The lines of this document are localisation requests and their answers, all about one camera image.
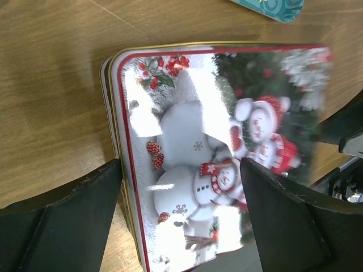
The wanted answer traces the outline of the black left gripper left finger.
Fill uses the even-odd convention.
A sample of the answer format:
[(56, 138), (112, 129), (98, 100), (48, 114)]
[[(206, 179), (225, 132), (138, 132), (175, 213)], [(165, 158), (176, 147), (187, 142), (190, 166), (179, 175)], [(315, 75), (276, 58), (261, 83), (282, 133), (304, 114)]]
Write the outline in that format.
[(1, 271), (99, 271), (121, 180), (113, 159), (1, 209)]

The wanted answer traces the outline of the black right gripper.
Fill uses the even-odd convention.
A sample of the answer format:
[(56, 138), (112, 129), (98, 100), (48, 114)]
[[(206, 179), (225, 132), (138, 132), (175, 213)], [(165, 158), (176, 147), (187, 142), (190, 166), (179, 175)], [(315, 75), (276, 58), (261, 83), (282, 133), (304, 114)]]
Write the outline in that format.
[(314, 182), (310, 188), (350, 203), (362, 202), (362, 98), (353, 98), (346, 106), (320, 123), (319, 142), (338, 146), (338, 152), (350, 158)]

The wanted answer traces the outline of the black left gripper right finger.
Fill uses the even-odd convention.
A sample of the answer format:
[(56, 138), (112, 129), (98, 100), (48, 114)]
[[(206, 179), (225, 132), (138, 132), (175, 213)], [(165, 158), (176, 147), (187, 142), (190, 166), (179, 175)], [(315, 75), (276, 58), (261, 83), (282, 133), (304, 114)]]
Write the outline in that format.
[(243, 158), (263, 271), (362, 271), (362, 205), (321, 194)]

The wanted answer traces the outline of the gold tin lid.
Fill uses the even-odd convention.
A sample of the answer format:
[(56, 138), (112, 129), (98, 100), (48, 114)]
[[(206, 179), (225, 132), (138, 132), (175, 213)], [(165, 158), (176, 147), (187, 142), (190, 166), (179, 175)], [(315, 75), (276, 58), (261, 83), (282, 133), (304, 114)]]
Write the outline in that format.
[(240, 161), (309, 181), (331, 69), (331, 49), (319, 44), (159, 45), (112, 58), (145, 271), (190, 271), (254, 242)]

